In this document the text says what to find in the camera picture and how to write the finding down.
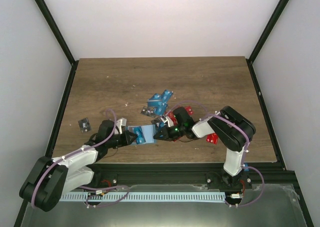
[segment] red block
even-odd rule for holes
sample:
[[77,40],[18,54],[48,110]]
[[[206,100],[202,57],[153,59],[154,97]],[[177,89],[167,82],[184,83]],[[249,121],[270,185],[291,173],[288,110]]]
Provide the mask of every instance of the red block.
[[172,120],[174,126],[178,124],[178,121],[172,111],[170,111],[167,116]]
[[206,136],[206,141],[215,145],[218,143],[218,139],[219,137],[216,133],[211,133]]
[[186,106],[184,108],[188,112],[189,115],[192,115],[194,113],[194,111],[192,110],[191,106],[188,105],[188,106]]

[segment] blue object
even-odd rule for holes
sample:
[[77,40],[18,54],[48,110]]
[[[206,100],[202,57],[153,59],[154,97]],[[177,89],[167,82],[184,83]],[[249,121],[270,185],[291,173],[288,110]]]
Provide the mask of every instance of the blue object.
[[160,100],[160,99],[162,99],[161,94],[155,93],[149,100],[152,101],[152,100]]
[[159,106],[155,109],[154,113],[158,116],[163,116],[168,105],[166,103],[163,104],[163,106]]
[[[244,163],[244,167],[248,167],[248,164],[247,163]],[[248,168],[245,168],[244,171],[249,171]]]
[[142,128],[137,126],[132,128],[133,132],[138,136],[136,138],[136,144],[144,144],[146,142],[146,139],[144,138],[144,135],[142,134]]
[[168,103],[168,101],[170,100],[173,94],[174,93],[168,89],[163,91],[162,94],[155,93],[150,99],[148,99],[147,106],[148,107],[162,106],[162,104]]
[[172,95],[173,95],[173,92],[166,89],[161,95],[162,96],[162,102],[163,103],[167,103],[170,100]]
[[159,107],[159,106],[162,106],[163,105],[163,102],[162,102],[162,99],[153,99],[153,100],[148,100],[147,101],[147,106],[148,107]]
[[145,144],[153,144],[157,141],[154,139],[154,135],[156,134],[156,126],[154,124],[149,125],[141,125],[141,126],[126,126],[125,129],[136,133],[134,131],[135,128],[138,128],[138,131],[142,132],[142,137],[145,140],[144,143],[133,142],[131,145],[145,145]]
[[158,122],[155,124],[155,130],[158,132],[158,130],[161,129],[163,126],[165,126],[165,123]]

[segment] wooden tabletop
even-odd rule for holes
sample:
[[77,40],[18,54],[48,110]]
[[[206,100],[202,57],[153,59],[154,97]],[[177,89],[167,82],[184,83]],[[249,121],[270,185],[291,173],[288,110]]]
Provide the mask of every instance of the wooden tabletop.
[[[153,94],[171,90],[169,108],[194,100],[210,113],[229,105],[251,121],[256,134],[249,146],[248,162],[274,162],[276,156],[254,85],[244,57],[163,57],[163,58],[93,58],[81,59],[66,105],[53,156],[65,155],[81,147],[98,131],[112,108],[127,125],[150,125],[152,118],[140,114]],[[190,105],[196,120],[205,111]],[[82,133],[78,121],[88,118],[92,127]],[[184,142],[158,140],[154,144],[110,149],[100,162],[109,163],[204,163],[224,162],[226,147],[206,138]]]

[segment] black object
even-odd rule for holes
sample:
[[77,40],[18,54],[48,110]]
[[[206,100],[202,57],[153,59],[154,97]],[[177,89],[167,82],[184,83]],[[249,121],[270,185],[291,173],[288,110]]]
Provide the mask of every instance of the black object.
[[[90,137],[89,141],[84,144],[93,146],[97,143],[102,142],[111,134],[114,125],[115,122],[113,122],[112,120],[102,121],[99,126],[98,133],[93,134]],[[95,150],[98,151],[96,162],[101,160],[108,153],[108,149],[116,149],[119,147],[131,145],[137,139],[137,137],[138,136],[135,133],[132,133],[129,130],[123,131],[122,134],[113,134],[108,141],[95,148]]]
[[[52,163],[52,159],[45,156],[37,160],[19,191],[19,196],[21,198],[31,202],[36,184],[43,173],[47,170],[47,167]],[[36,207],[48,212],[56,206],[64,189],[67,173],[68,168],[64,165],[58,164],[51,172],[49,172],[35,196],[34,205]]]
[[[104,163],[98,164],[101,168],[102,178],[110,179],[110,176],[117,176],[118,185],[207,185],[210,190],[221,192],[240,191],[242,185],[228,187],[221,181],[211,181],[213,176],[221,175],[223,163]],[[308,227],[313,227],[306,202],[303,198],[296,174],[291,170],[283,170],[279,162],[250,162],[248,166],[257,168],[263,175],[266,184],[292,185],[299,195],[303,216]],[[255,171],[243,173],[245,188],[250,189],[253,184],[261,184],[261,178]]]
[[255,47],[249,57],[249,61],[251,64],[253,64],[253,62],[255,62],[259,52],[261,51],[262,47],[264,46],[266,40],[268,39],[271,31],[275,27],[280,15],[284,11],[288,2],[289,2],[289,0],[279,0],[277,6],[275,7],[268,23],[266,24],[258,42],[256,43],[256,45],[255,45]]
[[54,34],[56,40],[58,41],[61,49],[63,50],[66,58],[70,62],[71,65],[75,64],[75,58],[73,57],[64,37],[62,36],[54,18],[52,17],[50,10],[48,9],[46,2],[44,0],[35,0],[36,4],[38,5],[40,11],[42,12],[46,22],[48,23],[52,33]]
[[257,76],[256,76],[256,73],[255,73],[254,67],[253,67],[252,63],[250,63],[250,61],[248,59],[246,60],[246,63],[248,65],[248,69],[249,69],[249,72],[250,72],[250,75],[251,75],[251,78],[252,78],[252,82],[253,82],[253,85],[254,85],[256,96],[258,97],[258,100],[259,100],[259,104],[260,104],[260,107],[261,107],[261,110],[262,110],[262,114],[263,114],[263,117],[264,117],[266,128],[268,129],[268,133],[269,133],[269,136],[270,136],[270,140],[271,140],[271,143],[272,143],[272,146],[273,146],[273,150],[274,150],[274,153],[275,153],[275,157],[276,157],[277,163],[280,163],[281,167],[285,170],[286,169],[286,164],[285,164],[284,158],[283,158],[283,156],[281,154],[281,150],[280,150],[280,147],[279,147],[279,144],[278,144],[278,141],[277,141],[276,133],[275,133],[274,128],[272,126],[271,119],[270,119],[270,116],[268,114],[267,106],[266,106],[263,94],[261,92],[261,89],[260,89],[260,86],[259,86],[259,83],[258,83],[258,80],[257,80]]
[[60,103],[60,106],[59,106],[59,109],[58,109],[58,113],[57,113],[55,121],[54,121],[53,130],[52,130],[52,133],[51,133],[51,136],[50,136],[50,139],[49,139],[48,146],[47,146],[46,151],[45,151],[45,156],[50,157],[50,158],[52,157],[52,155],[54,153],[54,148],[55,148],[55,145],[56,145],[56,142],[57,142],[59,129],[60,129],[60,126],[61,126],[62,119],[64,117],[64,113],[65,113],[65,110],[66,110],[69,94],[70,94],[70,91],[71,91],[71,87],[72,87],[72,84],[73,84],[74,79],[75,79],[78,63],[79,63],[79,60],[77,60],[75,62],[75,64],[72,64],[72,66],[71,66],[70,74],[68,76],[68,79],[67,79],[67,82],[66,82],[66,85],[65,85],[65,89],[64,89],[64,92],[63,92],[63,95],[62,95],[62,100],[61,100],[61,103]]
[[240,178],[243,177],[244,170],[242,169],[237,175],[231,176],[224,169],[222,169],[222,182],[226,184],[228,187],[233,187],[239,185]]
[[91,130],[91,125],[88,118],[83,118],[79,120],[78,124],[82,133],[85,133]]
[[195,125],[194,119],[188,114],[184,107],[176,108],[173,114],[178,122],[177,125],[168,127],[163,126],[153,136],[155,140],[161,141],[174,141],[182,136],[186,136],[190,140],[197,139],[196,135],[192,131],[192,127]]
[[[225,106],[221,109],[220,116],[238,126],[248,136],[249,140],[252,140],[256,133],[256,127],[249,120],[230,106]],[[207,123],[229,150],[237,152],[242,150],[246,139],[237,129],[227,125],[216,117],[212,117]]]

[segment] purple cable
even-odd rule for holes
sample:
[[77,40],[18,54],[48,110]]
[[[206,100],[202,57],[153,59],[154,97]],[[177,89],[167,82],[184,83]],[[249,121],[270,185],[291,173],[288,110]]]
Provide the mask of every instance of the purple cable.
[[182,103],[195,103],[195,104],[197,104],[198,106],[201,106],[204,109],[205,114],[208,113],[208,109],[202,103],[199,103],[199,102],[194,101],[194,100],[184,100],[184,101],[181,101],[181,102],[177,103],[175,106],[173,106],[169,111],[166,112],[166,114],[164,116],[167,116],[170,111],[174,110],[177,106],[179,106]]
[[[245,166],[245,167],[243,167],[243,168],[244,168],[244,169],[254,170],[255,172],[257,172],[257,173],[259,174],[259,176],[260,176],[260,178],[261,178],[261,181],[262,181],[262,189],[261,189],[261,192],[260,192],[260,194],[259,194],[259,196],[258,196],[257,198],[255,198],[254,200],[252,200],[252,201],[249,202],[249,203],[240,204],[240,205],[238,205],[237,207],[245,207],[245,206],[249,206],[249,205],[257,202],[257,201],[261,198],[261,196],[262,196],[262,194],[264,193],[264,190],[265,190],[265,179],[264,179],[264,177],[262,176],[261,172],[260,172],[259,170],[257,170],[255,167],[252,167],[252,166]],[[226,200],[225,200],[224,202],[225,202],[228,206],[236,207],[236,205],[229,204]]]
[[239,131],[245,138],[245,145],[244,145],[244,148],[243,148],[243,155],[242,155],[242,159],[241,159],[241,166],[243,167],[244,166],[244,162],[245,162],[245,156],[246,156],[246,153],[247,153],[247,150],[248,150],[248,146],[250,144],[250,140],[249,140],[249,137],[248,135],[246,135],[246,133],[241,129],[239,128],[238,126],[236,126],[234,123],[232,123],[231,121],[219,116],[219,115],[216,115],[216,114],[212,114],[212,113],[209,113],[207,114],[207,116],[212,116],[212,117],[215,117],[225,123],[227,123],[228,125],[232,126],[233,128],[235,128],[237,131]]
[[[112,202],[112,203],[107,203],[107,204],[99,204],[99,205],[96,205],[95,207],[96,208],[102,208],[102,207],[107,207],[107,206],[112,206],[112,205],[115,205],[117,203],[119,203],[120,201],[124,200],[129,192],[130,192],[130,188],[126,185],[118,185],[118,186],[112,186],[112,187],[106,187],[106,188],[99,188],[99,189],[96,189],[96,188],[91,188],[91,187],[86,187],[86,186],[80,186],[80,188],[84,189],[84,190],[90,190],[90,191],[95,191],[95,190],[101,190],[101,191],[109,191],[109,190],[115,190],[115,189],[120,189],[120,188],[126,188],[128,191],[125,193],[124,196],[122,196],[121,198],[117,199],[116,201]],[[85,200],[85,203],[86,203],[86,206],[90,206],[90,204],[88,203],[88,201],[92,198],[92,197],[95,197],[95,196],[100,196],[98,194],[94,194],[94,195],[91,195],[89,196],[86,200]]]
[[95,145],[93,145],[93,146],[85,147],[83,150],[82,150],[82,149],[77,149],[77,150],[75,150],[75,151],[73,151],[73,152],[71,152],[71,153],[66,154],[64,158],[58,159],[56,162],[54,162],[52,165],[50,165],[50,166],[46,169],[46,171],[43,173],[43,175],[40,177],[38,183],[36,184],[36,186],[35,186],[35,188],[34,188],[34,191],[33,191],[32,197],[31,197],[31,206],[32,206],[33,209],[36,208],[36,206],[35,206],[35,200],[36,200],[36,195],[37,195],[37,192],[38,192],[38,190],[39,190],[40,185],[42,184],[42,182],[44,181],[44,179],[45,179],[45,177],[48,175],[48,173],[49,173],[57,164],[59,164],[60,162],[62,162],[64,159],[70,158],[70,157],[72,157],[72,156],[74,156],[74,155],[76,155],[76,154],[78,154],[78,153],[81,153],[82,151],[87,151],[87,150],[93,149],[93,148],[95,148],[95,147],[98,147],[98,146],[104,144],[105,142],[107,142],[107,141],[111,138],[111,136],[114,134],[115,129],[116,129],[117,117],[116,117],[116,113],[115,113],[112,109],[108,108],[108,109],[106,110],[106,112],[107,112],[107,111],[110,111],[110,112],[112,113],[113,117],[114,117],[114,125],[113,125],[113,129],[112,129],[110,135],[109,135],[106,139],[104,139],[103,141],[101,141],[100,143],[97,143],[97,144],[95,144]]

